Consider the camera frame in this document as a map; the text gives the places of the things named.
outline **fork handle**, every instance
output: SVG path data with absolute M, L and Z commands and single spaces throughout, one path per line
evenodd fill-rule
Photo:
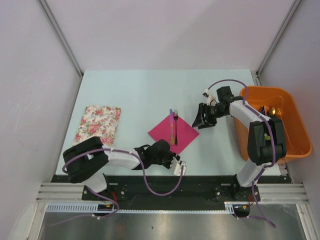
M 175 141 L 174 145 L 178 145 L 178 137 L 177 137 L 177 120 L 175 120 Z

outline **metal floor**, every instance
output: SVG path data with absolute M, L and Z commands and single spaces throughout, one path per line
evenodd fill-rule
M 47 212 L 39 240 L 304 240 L 296 205 L 264 205 L 277 228 L 256 219 L 236 220 L 230 214 L 120 213 L 96 220 L 82 217 L 50 227 L 79 213 Z M 258 215 L 256 206 L 250 215 Z

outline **utensil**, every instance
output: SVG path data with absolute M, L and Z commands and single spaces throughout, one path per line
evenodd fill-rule
M 178 116 L 178 110 L 175 109 L 174 110 L 174 116 L 173 119 L 175 121 L 175 141 L 174 141 L 174 145 L 178 145 L 178 136 L 177 136 L 177 120 L 178 120 L 179 116 Z
M 170 138 L 170 144 L 174 145 L 175 144 L 175 139 L 174 139 L 174 112 L 170 108 L 170 130 L 171 130 L 171 138 Z

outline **fork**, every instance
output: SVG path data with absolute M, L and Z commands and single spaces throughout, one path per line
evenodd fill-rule
M 173 119 L 175 121 L 175 141 L 174 141 L 174 145 L 178 145 L 178 136 L 177 136 L 177 120 L 178 120 L 179 116 L 178 116 L 178 110 L 175 109 L 174 110 L 174 115 L 173 115 Z

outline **red napkin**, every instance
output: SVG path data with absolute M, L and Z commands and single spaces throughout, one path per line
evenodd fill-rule
M 177 123 L 173 121 L 173 136 L 177 138 L 178 145 L 171 145 L 171 127 L 170 127 L 170 116 L 168 115 L 162 122 L 155 126 L 149 135 L 155 140 L 159 141 L 161 139 L 166 140 L 170 144 L 170 151 L 176 154 L 180 154 L 198 135 L 199 133 L 193 129 L 185 120 L 181 117 L 178 118 Z

